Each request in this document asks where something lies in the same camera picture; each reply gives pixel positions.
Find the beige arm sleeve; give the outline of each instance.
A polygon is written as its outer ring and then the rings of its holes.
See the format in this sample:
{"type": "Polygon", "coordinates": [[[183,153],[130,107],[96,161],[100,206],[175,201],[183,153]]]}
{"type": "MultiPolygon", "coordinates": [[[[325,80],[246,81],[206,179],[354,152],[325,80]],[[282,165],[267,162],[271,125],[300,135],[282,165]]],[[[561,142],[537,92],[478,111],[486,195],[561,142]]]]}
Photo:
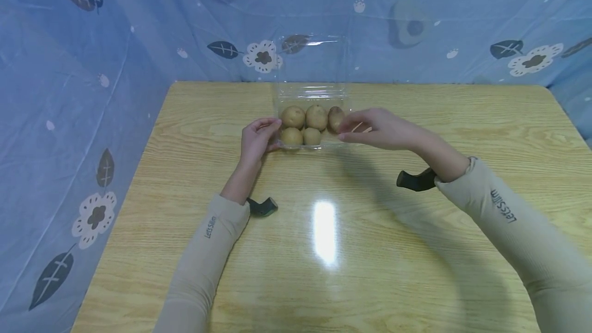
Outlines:
{"type": "Polygon", "coordinates": [[[436,185],[517,271],[542,333],[592,331],[592,267],[544,215],[477,158],[462,177],[436,185]]]}
{"type": "Polygon", "coordinates": [[[249,220],[249,204],[210,202],[173,275],[153,333],[202,333],[226,259],[249,220]]]}

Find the clear plastic container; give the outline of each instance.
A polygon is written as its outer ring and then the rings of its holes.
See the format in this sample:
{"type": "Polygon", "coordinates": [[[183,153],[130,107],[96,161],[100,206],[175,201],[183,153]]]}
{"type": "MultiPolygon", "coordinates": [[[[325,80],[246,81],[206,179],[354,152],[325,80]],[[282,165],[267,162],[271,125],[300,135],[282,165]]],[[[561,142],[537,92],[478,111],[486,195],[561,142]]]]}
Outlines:
{"type": "MultiPolygon", "coordinates": [[[[328,112],[331,107],[352,111],[348,94],[348,47],[343,36],[298,34],[275,40],[283,67],[276,70],[273,103],[277,117],[285,108],[298,106],[304,111],[319,104],[328,112]],[[288,80],[319,80],[319,83],[291,83],[288,80]]],[[[343,145],[327,126],[319,145],[283,145],[284,149],[319,150],[343,145]]]]}

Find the wooden tabletop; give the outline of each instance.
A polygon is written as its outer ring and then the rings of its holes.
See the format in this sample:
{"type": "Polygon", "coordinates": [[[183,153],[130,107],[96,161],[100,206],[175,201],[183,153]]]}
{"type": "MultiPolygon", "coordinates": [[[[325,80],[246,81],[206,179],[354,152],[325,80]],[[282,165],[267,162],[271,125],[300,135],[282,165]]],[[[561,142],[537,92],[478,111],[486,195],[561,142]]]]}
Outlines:
{"type": "MultiPolygon", "coordinates": [[[[171,87],[73,333],[151,332],[177,261],[234,169],[241,130],[273,114],[271,84],[171,87]]],[[[482,157],[592,258],[592,154],[542,87],[351,87],[482,157]]],[[[231,252],[211,332],[538,331],[513,269],[437,189],[397,188],[407,152],[270,154],[252,197],[280,206],[231,252]]]]}

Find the paw print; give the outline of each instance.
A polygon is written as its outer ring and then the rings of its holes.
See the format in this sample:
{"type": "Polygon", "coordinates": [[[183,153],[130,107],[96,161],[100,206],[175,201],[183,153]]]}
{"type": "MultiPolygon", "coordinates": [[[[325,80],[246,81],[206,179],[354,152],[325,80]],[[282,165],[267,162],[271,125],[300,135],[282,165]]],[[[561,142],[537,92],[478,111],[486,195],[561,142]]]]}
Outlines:
{"type": "Polygon", "coordinates": [[[354,10],[356,11],[356,13],[362,13],[364,9],[366,9],[366,4],[364,3],[364,0],[357,0],[354,2],[354,10]]]}
{"type": "Polygon", "coordinates": [[[458,54],[458,49],[456,49],[456,48],[452,49],[451,51],[449,51],[447,53],[446,58],[448,58],[450,60],[451,58],[456,57],[457,54],[458,54]]]}
{"type": "Polygon", "coordinates": [[[99,73],[97,79],[99,80],[99,83],[102,87],[109,87],[109,78],[107,76],[103,75],[102,73],[99,73]]]}
{"type": "Polygon", "coordinates": [[[187,58],[188,54],[186,51],[183,50],[183,48],[177,48],[177,54],[182,57],[182,58],[187,58]]]}

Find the potato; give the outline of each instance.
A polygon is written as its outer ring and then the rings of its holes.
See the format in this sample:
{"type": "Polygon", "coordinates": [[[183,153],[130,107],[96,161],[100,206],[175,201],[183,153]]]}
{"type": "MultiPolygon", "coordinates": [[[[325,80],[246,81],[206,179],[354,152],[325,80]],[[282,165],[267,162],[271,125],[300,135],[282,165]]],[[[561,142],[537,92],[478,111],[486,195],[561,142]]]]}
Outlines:
{"type": "Polygon", "coordinates": [[[307,127],[303,135],[306,145],[319,145],[321,143],[321,132],[314,127],[307,127]]]}
{"type": "Polygon", "coordinates": [[[331,130],[335,133],[337,133],[337,129],[339,127],[339,124],[343,121],[343,119],[345,118],[345,113],[343,112],[343,110],[337,106],[335,107],[331,107],[331,109],[329,110],[329,126],[331,127],[331,130]]]}
{"type": "Polygon", "coordinates": [[[282,112],[281,119],[285,127],[300,129],[304,126],[304,110],[298,106],[290,106],[282,112]]]}
{"type": "Polygon", "coordinates": [[[288,127],[282,131],[280,139],[284,145],[302,145],[302,133],[296,127],[288,127]]]}
{"type": "Polygon", "coordinates": [[[327,111],[325,108],[315,104],[306,110],[306,126],[314,127],[316,130],[323,131],[327,127],[327,111]]]}

